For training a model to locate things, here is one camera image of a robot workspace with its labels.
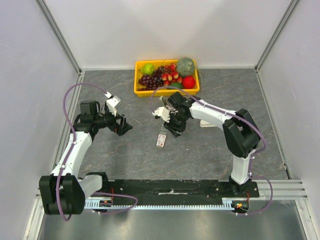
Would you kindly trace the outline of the white rectangular case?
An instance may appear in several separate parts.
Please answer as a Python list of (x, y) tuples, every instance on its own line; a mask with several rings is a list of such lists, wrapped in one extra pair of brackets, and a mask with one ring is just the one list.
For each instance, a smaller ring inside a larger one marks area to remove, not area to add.
[(200, 126), (201, 128), (216, 127), (214, 124), (209, 123), (209, 122), (207, 122), (207, 121), (205, 121), (205, 120), (201, 120), (201, 121), (199, 122), (199, 126)]

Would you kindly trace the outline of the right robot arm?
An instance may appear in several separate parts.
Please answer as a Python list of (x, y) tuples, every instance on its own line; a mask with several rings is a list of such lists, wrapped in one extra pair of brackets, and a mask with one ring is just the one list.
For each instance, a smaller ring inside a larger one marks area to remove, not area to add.
[(189, 119), (201, 120), (223, 131), (233, 156), (229, 191), (235, 197), (242, 196), (251, 183), (252, 159), (259, 142), (262, 141), (264, 147), (267, 145), (250, 113), (243, 108), (238, 111), (219, 108), (198, 97), (186, 98), (178, 91), (167, 101), (171, 109), (165, 114), (164, 127), (174, 137), (183, 134)]

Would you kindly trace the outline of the green white stapler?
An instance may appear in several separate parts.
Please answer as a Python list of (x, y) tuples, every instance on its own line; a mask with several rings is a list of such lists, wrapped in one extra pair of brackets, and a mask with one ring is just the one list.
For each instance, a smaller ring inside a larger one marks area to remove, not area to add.
[(169, 110), (169, 111), (175, 111), (175, 108), (172, 107), (172, 106), (169, 104), (169, 102), (167, 101), (167, 99), (165, 98), (165, 96), (160, 96), (159, 99), (160, 99), (160, 101), (162, 101), (163, 106), (164, 106), (167, 110)]

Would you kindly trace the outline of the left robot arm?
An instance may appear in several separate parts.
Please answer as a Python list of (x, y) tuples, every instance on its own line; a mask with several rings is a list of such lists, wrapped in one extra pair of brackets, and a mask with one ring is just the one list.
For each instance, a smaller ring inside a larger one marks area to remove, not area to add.
[(70, 130), (66, 149), (49, 175), (39, 180), (42, 205), (46, 215), (79, 215), (85, 208), (86, 200), (97, 194), (106, 196), (110, 191), (105, 172), (90, 172), (79, 179), (79, 171), (84, 156), (92, 145), (99, 130), (108, 128), (118, 136), (124, 135), (133, 127), (126, 117), (117, 112), (121, 100), (114, 96), (101, 106), (95, 100), (80, 103), (80, 113)]

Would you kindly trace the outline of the red white staple box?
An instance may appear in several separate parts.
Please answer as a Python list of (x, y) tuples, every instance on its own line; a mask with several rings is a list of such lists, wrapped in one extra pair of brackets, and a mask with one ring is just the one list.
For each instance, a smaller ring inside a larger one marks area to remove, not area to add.
[(168, 130), (162, 124), (156, 141), (156, 147), (163, 148), (165, 146)]

